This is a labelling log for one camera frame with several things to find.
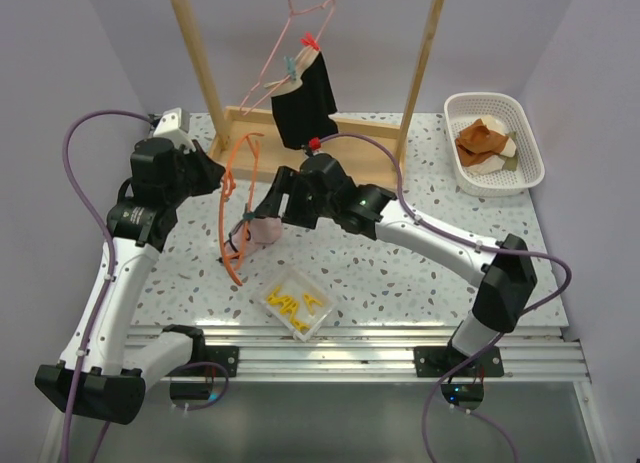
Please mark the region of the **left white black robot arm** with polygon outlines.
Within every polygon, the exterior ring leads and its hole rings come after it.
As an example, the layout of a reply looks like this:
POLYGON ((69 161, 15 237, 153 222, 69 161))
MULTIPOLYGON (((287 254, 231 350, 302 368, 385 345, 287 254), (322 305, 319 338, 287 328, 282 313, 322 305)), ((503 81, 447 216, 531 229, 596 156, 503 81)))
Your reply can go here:
POLYGON ((201 373, 209 356, 204 334, 171 324, 131 357, 125 343, 145 282, 188 198, 213 193, 224 167, 191 140, 152 137, 130 157, 131 177, 106 218, 99 273, 74 336, 55 364, 41 365, 36 387, 61 411, 126 425, 145 393, 174 371, 201 373))

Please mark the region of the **pink underwear navy trim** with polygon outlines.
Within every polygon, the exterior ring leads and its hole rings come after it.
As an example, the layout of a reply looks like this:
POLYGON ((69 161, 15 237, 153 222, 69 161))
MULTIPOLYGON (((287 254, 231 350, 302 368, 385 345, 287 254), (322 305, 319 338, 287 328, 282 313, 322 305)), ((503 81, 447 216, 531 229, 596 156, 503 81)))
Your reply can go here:
POLYGON ((226 254, 248 257, 277 242, 282 233, 283 223, 279 217, 239 221, 224 242, 224 250, 226 254))

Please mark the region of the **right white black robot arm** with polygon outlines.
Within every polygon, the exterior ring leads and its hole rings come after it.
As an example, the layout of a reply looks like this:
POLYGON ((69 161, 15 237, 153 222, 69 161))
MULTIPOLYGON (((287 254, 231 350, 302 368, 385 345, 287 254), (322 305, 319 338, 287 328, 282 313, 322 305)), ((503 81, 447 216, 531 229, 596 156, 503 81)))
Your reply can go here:
POLYGON ((299 169, 280 167, 254 215, 307 229, 327 218, 349 234, 417 253, 476 287, 469 315, 442 354, 431 360, 443 373, 464 376, 475 370, 483 349, 515 329, 537 284, 521 238, 466 240, 462 231, 409 208, 395 193, 356 184, 335 158, 324 153, 307 158, 299 169))

